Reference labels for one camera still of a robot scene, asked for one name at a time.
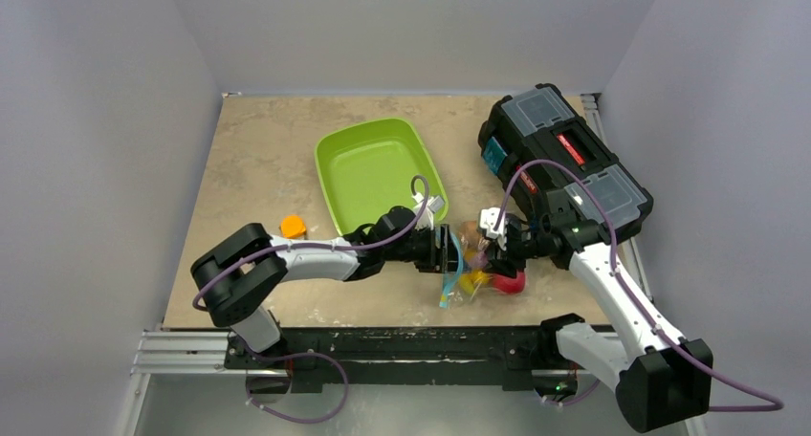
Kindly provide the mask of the clear zip top bag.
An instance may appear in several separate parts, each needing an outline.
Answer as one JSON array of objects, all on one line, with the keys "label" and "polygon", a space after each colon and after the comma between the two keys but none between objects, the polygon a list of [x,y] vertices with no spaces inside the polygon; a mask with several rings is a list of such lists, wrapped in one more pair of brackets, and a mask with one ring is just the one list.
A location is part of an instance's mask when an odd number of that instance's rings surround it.
[{"label": "clear zip top bag", "polygon": [[461,247],[462,269],[444,274],[439,302],[441,308],[472,302],[478,296],[515,295],[524,291],[524,272],[510,277],[486,271],[486,250],[490,241],[479,231],[475,221],[463,222],[451,237],[451,243]]}]

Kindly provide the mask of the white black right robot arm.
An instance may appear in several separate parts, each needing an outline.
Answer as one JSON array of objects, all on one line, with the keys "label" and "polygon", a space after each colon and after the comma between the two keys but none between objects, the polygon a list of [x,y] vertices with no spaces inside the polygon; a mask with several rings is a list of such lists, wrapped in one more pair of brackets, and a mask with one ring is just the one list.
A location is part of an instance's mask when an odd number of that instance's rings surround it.
[{"label": "white black right robot arm", "polygon": [[610,388],[627,423],[640,433],[705,414],[710,409],[712,351],[683,333],[653,306],[617,257],[610,217],[585,187],[576,200],[601,219],[549,231],[534,241],[508,234],[503,207],[482,210],[478,228],[495,249],[515,260],[570,251],[568,269],[596,298],[618,341],[583,322],[569,322],[537,340],[539,358],[551,366],[571,360]]}]

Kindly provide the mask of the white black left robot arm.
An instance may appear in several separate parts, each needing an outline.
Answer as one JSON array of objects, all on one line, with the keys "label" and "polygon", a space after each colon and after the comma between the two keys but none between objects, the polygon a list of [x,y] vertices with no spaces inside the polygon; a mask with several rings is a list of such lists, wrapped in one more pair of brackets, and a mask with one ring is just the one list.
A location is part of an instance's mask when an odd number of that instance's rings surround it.
[{"label": "white black left robot arm", "polygon": [[192,305],[208,313],[248,346],[260,367],[282,362],[285,342],[264,300],[280,284],[311,279],[357,281],[378,274],[389,261],[421,273],[459,275],[461,242],[446,225],[420,226],[415,211],[393,207],[375,223],[327,241],[288,239],[249,223],[198,258],[190,273],[198,293]]}]

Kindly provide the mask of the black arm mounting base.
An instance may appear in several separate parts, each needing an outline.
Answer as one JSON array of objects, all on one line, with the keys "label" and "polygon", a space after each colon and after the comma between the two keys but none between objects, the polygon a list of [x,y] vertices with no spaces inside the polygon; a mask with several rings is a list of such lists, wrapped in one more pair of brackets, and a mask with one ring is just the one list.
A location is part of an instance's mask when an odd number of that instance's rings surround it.
[{"label": "black arm mounting base", "polygon": [[571,396],[577,367],[554,346],[567,314],[538,325],[286,328],[282,340],[255,355],[235,335],[224,366],[252,375],[279,373],[295,393],[325,384],[497,386]]}]

